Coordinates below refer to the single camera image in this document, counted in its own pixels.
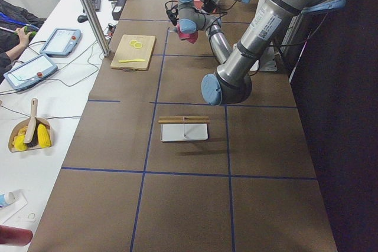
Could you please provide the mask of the person's forearm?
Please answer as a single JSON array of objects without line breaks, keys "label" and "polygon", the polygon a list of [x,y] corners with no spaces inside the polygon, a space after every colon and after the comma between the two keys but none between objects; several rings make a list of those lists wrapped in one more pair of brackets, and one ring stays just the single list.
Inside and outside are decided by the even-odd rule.
[{"label": "person's forearm", "polygon": [[1,68],[5,68],[19,58],[27,46],[28,44],[18,44],[9,51],[1,53]]}]

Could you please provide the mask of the person's hand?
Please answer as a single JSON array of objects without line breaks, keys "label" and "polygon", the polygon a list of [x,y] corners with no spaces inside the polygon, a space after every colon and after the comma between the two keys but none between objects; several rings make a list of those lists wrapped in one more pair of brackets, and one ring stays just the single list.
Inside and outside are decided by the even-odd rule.
[{"label": "person's hand", "polygon": [[27,47],[30,42],[30,32],[26,33],[24,28],[17,28],[16,30],[17,36],[19,38],[19,45],[21,47]]}]

